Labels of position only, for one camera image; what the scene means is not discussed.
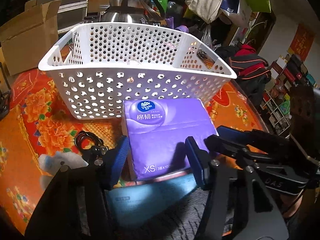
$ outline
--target purple tissue package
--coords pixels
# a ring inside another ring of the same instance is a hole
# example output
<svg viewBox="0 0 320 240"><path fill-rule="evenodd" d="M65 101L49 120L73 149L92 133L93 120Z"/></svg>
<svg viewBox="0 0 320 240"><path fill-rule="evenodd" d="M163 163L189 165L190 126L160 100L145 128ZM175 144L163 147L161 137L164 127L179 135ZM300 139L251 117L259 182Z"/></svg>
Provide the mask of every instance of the purple tissue package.
<svg viewBox="0 0 320 240"><path fill-rule="evenodd" d="M196 98L125 100L122 133L129 137L131 179L148 180L190 167L184 142L193 136L200 149L217 134Z"/></svg>

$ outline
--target metal kettle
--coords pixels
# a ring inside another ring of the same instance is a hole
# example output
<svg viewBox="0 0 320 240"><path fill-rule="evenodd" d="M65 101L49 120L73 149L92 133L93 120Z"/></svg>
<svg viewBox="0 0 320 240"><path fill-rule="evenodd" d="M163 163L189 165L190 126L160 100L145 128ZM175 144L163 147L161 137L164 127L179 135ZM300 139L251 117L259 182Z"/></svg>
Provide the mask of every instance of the metal kettle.
<svg viewBox="0 0 320 240"><path fill-rule="evenodd" d="M101 22L129 22L148 24L152 18L155 21L165 19L165 12L158 0L153 0L159 9L159 16L151 7L150 0L109 0L110 7L101 17Z"/></svg>

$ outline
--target table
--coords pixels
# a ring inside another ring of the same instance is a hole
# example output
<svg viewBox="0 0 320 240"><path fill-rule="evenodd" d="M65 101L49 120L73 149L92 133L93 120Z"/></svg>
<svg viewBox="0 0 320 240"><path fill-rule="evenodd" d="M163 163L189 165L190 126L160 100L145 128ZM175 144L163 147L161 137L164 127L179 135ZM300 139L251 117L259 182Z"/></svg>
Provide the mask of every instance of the table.
<svg viewBox="0 0 320 240"><path fill-rule="evenodd" d="M239 130L264 130L264 124L235 83L225 84L206 105L216 127L225 125ZM121 119L81 121L73 118L56 86L38 69L20 74L12 85L9 114L0 121L0 205L13 224L24 233L43 189L39 179L41 154L56 151L79 153L74 136L80 130L95 133L113 148L121 136ZM235 166L230 158L221 157ZM132 186L124 176L116 187Z"/></svg>

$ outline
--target laundry basket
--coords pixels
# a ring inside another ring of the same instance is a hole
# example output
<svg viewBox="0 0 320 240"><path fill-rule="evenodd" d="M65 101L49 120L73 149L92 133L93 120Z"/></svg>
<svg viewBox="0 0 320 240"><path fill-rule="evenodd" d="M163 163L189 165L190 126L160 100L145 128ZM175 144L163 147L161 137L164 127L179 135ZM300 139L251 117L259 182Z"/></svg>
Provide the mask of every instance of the laundry basket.
<svg viewBox="0 0 320 240"><path fill-rule="evenodd" d="M65 61L60 50L72 39ZM200 98L205 104L235 72L194 36L153 25L88 23L66 33L39 69L78 119L122 116L122 101Z"/></svg>

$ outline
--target metal screw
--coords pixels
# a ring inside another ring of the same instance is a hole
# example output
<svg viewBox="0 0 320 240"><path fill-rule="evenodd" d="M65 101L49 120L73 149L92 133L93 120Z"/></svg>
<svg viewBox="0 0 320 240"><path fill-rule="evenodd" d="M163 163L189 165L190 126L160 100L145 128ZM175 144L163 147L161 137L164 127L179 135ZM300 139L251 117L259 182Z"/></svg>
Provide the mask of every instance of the metal screw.
<svg viewBox="0 0 320 240"><path fill-rule="evenodd" d="M69 169L69 166L67 166L67 165L63 165L63 166L60 167L60 171L61 171L61 172L65 172L65 171L67 171L68 169Z"/></svg>
<svg viewBox="0 0 320 240"><path fill-rule="evenodd" d="M218 160L212 160L211 161L211 165L212 166L219 166L220 165L220 162Z"/></svg>
<svg viewBox="0 0 320 240"><path fill-rule="evenodd" d="M102 159L96 159L95 161L94 161L94 165L96 165L96 166L100 166L100 165L102 165L103 164L103 160Z"/></svg>
<svg viewBox="0 0 320 240"><path fill-rule="evenodd" d="M254 169L251 166L246 166L245 170L250 173L254 171Z"/></svg>

